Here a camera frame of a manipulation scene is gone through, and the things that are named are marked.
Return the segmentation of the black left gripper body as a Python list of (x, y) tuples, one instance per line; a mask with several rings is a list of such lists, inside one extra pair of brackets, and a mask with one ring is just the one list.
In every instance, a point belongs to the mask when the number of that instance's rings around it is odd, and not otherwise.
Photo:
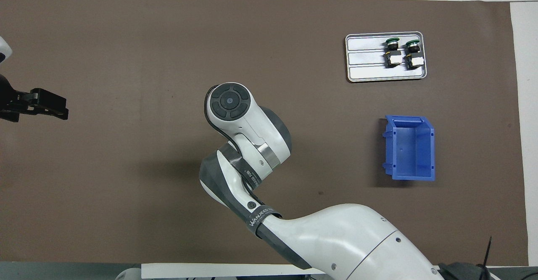
[(18, 122), (20, 114), (32, 115), (29, 111), (29, 93), (15, 90), (8, 79), (0, 74), (0, 119)]

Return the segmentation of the brown table mat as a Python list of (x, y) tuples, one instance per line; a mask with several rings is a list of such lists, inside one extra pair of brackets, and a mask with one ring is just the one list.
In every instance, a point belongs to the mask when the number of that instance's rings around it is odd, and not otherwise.
[[(0, 120), (0, 261), (286, 264), (213, 200), (225, 139), (211, 86), (273, 110), (292, 154), (255, 190), (286, 219), (367, 205), (434, 263), (527, 265), (509, 3), (419, 0), (0, 0), (13, 88), (69, 119)], [(349, 34), (423, 34), (427, 75), (350, 82)], [(386, 115), (435, 129), (435, 181), (393, 180)]]

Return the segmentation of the grey metal tray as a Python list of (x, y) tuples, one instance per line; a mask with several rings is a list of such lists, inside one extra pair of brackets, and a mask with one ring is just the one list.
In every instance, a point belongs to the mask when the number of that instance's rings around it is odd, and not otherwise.
[[(389, 69), (385, 66), (384, 53), (386, 39), (399, 37), (398, 42), (403, 60), (400, 65)], [(409, 70), (406, 66), (406, 42), (420, 40), (420, 47), (425, 58), (424, 36), (419, 31), (413, 32), (378, 32), (349, 34), (345, 37), (345, 60), (347, 78), (350, 82), (400, 81), (422, 79), (427, 75), (425, 64), (418, 69)]]

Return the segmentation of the blue plastic bin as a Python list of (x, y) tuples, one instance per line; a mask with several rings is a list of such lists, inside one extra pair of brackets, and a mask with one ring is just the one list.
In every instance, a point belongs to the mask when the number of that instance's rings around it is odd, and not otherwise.
[(435, 129), (424, 116), (386, 115), (383, 169), (393, 180), (435, 181)]

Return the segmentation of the green push button switch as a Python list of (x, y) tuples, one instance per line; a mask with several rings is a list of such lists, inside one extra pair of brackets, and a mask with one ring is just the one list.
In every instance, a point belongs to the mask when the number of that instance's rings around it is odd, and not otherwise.
[(396, 67), (401, 64), (403, 57), (399, 48), (398, 42), (400, 41), (399, 37), (390, 37), (386, 39), (386, 51), (384, 53), (385, 66), (389, 69)]
[(424, 66), (425, 58), (420, 47), (420, 40), (411, 40), (406, 42), (405, 61), (407, 69), (413, 70)]

